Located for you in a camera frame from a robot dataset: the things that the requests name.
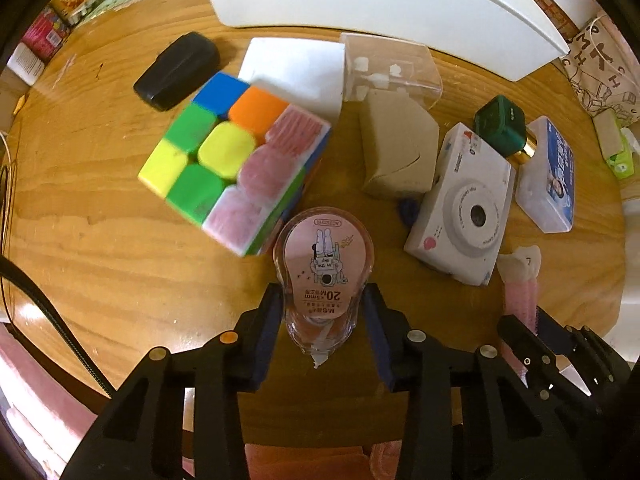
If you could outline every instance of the white plastic box with blue label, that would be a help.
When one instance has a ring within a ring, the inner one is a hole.
[[[533,158],[519,171],[516,202],[543,233],[565,233],[574,225],[574,152],[545,116],[527,125],[536,136]]]

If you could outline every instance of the orange square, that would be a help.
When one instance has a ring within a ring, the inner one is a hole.
[[[248,130],[258,143],[264,142],[264,134],[283,113],[289,103],[255,86],[244,92],[229,110],[229,119]]]

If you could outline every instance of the pink correction tape label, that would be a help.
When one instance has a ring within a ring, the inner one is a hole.
[[[287,238],[284,259],[296,309],[308,317],[344,314],[366,262],[360,232],[344,218],[320,214],[304,219]]]

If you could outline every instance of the silver screw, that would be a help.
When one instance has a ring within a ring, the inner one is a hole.
[[[498,357],[498,351],[491,345],[484,345],[480,347],[480,354],[487,359],[493,359]]]
[[[414,343],[422,343],[427,339],[427,335],[422,330],[409,330],[406,334],[406,338]]]
[[[166,357],[166,350],[162,347],[155,347],[149,352],[149,359],[152,361],[161,361]]]

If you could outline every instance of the blue label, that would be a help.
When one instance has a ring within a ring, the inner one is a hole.
[[[574,152],[556,130],[551,121],[546,122],[546,142],[549,157],[549,174],[546,192],[558,204],[558,210],[569,224],[574,224],[575,173]]]

